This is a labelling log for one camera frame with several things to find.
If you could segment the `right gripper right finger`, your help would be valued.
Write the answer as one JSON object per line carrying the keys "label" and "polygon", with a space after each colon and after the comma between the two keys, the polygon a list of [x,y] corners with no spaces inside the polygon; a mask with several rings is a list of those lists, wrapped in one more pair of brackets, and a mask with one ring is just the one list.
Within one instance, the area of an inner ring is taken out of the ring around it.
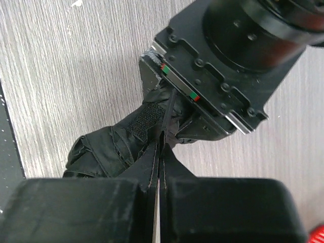
{"label": "right gripper right finger", "polygon": [[179,162],[170,145],[167,143],[167,133],[162,132],[159,137],[159,213],[160,213],[160,241],[171,242],[170,210],[168,202],[169,184],[172,179],[195,180],[196,176]]}

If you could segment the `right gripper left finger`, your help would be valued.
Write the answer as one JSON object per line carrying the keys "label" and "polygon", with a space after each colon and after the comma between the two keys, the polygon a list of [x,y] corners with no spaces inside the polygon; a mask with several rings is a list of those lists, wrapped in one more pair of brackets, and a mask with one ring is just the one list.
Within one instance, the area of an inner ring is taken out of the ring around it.
{"label": "right gripper left finger", "polygon": [[152,142],[141,157],[121,174],[137,181],[129,242],[155,242],[159,144]]}

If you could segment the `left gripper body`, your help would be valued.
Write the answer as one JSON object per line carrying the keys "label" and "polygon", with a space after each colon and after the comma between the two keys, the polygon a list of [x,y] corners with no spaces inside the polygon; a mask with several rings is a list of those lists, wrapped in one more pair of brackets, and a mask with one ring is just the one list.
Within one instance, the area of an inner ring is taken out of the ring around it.
{"label": "left gripper body", "polygon": [[248,134],[307,45],[307,10],[182,10],[140,57],[143,92],[187,101],[180,134]]}

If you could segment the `black folding umbrella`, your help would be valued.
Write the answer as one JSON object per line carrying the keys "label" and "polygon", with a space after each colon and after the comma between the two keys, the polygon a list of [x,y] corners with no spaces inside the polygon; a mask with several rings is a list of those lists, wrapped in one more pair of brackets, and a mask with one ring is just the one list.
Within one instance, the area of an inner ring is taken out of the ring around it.
{"label": "black folding umbrella", "polygon": [[171,92],[169,86],[152,90],[138,109],[118,123],[79,137],[63,176],[114,178],[128,169],[159,138]]}

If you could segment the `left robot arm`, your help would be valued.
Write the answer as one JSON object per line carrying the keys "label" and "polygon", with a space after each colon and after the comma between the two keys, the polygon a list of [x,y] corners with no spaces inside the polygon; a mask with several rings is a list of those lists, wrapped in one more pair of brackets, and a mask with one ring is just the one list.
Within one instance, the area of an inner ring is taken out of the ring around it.
{"label": "left robot arm", "polygon": [[248,134],[307,46],[323,46],[323,1],[194,1],[140,57],[143,93],[167,82],[189,102],[179,138]]}

